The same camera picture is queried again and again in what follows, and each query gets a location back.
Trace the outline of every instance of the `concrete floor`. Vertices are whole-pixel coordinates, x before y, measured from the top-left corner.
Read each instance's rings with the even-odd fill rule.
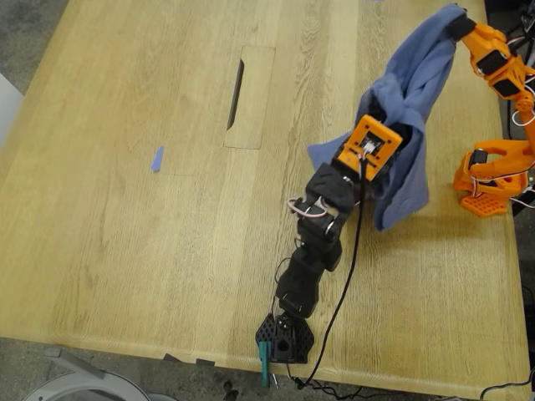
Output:
[[[22,93],[26,91],[67,0],[2,0],[0,2],[0,73]],[[496,20],[508,28],[511,16]],[[505,106],[501,105],[502,115]],[[522,138],[522,131],[513,135]],[[516,220],[518,254],[524,284],[535,289],[535,247],[532,233],[535,213],[524,211]],[[184,363],[134,358],[109,353],[72,349],[73,354],[95,367],[133,379],[148,392],[164,393],[177,400],[221,400],[223,383],[231,380],[243,400],[330,400],[311,389],[298,391],[287,378],[279,378],[280,389],[263,391],[258,373],[196,366]],[[22,400],[34,388],[61,373],[61,369],[42,357],[43,345],[0,338],[0,401]],[[339,393],[356,391],[355,386],[335,384]],[[365,388],[363,395],[375,390]],[[410,393],[379,396],[381,400],[437,399]]]

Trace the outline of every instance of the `wood grain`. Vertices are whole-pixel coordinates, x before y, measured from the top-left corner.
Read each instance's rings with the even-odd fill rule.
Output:
[[[352,127],[396,46],[445,3],[71,0],[0,153],[0,336],[258,371],[307,145]],[[485,20],[482,0],[460,5]],[[223,145],[244,46],[275,49],[257,150]],[[427,124],[429,205],[384,233],[366,211],[319,379],[476,398],[527,377],[512,217],[471,215],[450,185],[476,141],[501,137],[468,56]],[[320,285],[311,361],[354,229]]]

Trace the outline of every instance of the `blue cloth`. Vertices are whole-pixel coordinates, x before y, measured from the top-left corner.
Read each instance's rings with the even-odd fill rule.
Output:
[[[424,128],[432,105],[451,70],[456,43],[445,27],[465,10],[444,6],[426,19],[395,51],[385,74],[364,93],[355,124],[369,111],[374,95],[386,112],[385,125],[407,124],[411,137],[392,168],[374,190],[374,225],[382,231],[427,204]],[[326,144],[310,145],[308,154],[317,169],[329,163],[351,131]]]

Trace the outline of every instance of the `black cable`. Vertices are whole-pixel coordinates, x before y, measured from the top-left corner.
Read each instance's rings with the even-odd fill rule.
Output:
[[[526,290],[529,294],[529,297],[532,300],[532,307],[535,307],[535,297],[533,296],[533,291],[530,287],[522,286],[522,290]]]
[[[532,55],[532,51],[533,51],[533,41],[530,40],[529,45],[527,46],[526,59],[524,60],[524,63],[527,63],[527,61],[529,60],[529,56]]]
[[[321,359],[324,357],[325,346],[327,345],[327,339],[329,338],[329,333],[331,331],[331,328],[333,328],[334,320],[336,320],[336,316],[338,315],[340,307],[342,306],[342,303],[344,302],[345,294],[347,293],[348,288],[349,288],[349,284],[351,283],[351,277],[353,276],[354,267],[355,267],[355,264],[357,262],[357,250],[359,249],[360,228],[362,227],[362,220],[363,220],[363,214],[364,214],[363,212],[364,212],[366,185],[364,184],[364,179],[362,177],[366,176],[366,165],[367,165],[367,163],[368,162],[367,162],[367,160],[365,158],[360,160],[360,171],[361,171],[360,183],[361,183],[361,185],[360,185],[359,221],[357,222],[357,233],[356,233],[356,235],[354,237],[353,257],[351,259],[351,267],[349,268],[348,278],[345,281],[344,290],[342,291],[342,295],[340,296],[340,299],[338,301],[338,305],[336,305],[336,308],[334,309],[333,316],[331,317],[331,321],[329,322],[329,325],[327,326],[327,330],[325,331],[324,342],[323,342],[323,344],[321,346],[321,351],[319,352],[318,360],[316,361],[316,364],[314,365],[314,369],[312,369],[312,373],[310,374],[310,376],[308,376],[307,381],[305,383],[301,382],[301,380],[298,379],[298,378],[296,379],[296,380],[298,380],[300,382],[300,383],[298,383],[298,381],[296,381],[296,384],[298,385],[299,389],[301,389],[304,386],[310,384],[310,381],[313,379],[314,374],[316,374],[316,371],[319,368],[319,364],[321,363]]]
[[[512,140],[511,135],[511,100],[507,101],[507,136]]]
[[[498,388],[505,388],[505,387],[522,387],[527,384],[530,384],[532,382],[534,373],[535,373],[535,367],[533,367],[532,371],[529,373],[529,378],[527,378],[527,380],[522,383],[505,383],[505,384],[500,384],[498,386],[487,387],[483,391],[481,391],[481,395],[479,396],[479,399],[480,401],[482,401],[483,398],[485,397],[485,394],[491,390],[496,390]]]

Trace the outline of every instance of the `blue tape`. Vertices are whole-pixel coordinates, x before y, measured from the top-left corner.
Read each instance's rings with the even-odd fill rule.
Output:
[[[164,147],[160,146],[158,150],[156,151],[154,160],[152,160],[152,165],[150,165],[150,169],[152,170],[153,173],[160,171],[161,157],[163,155],[164,155]]]

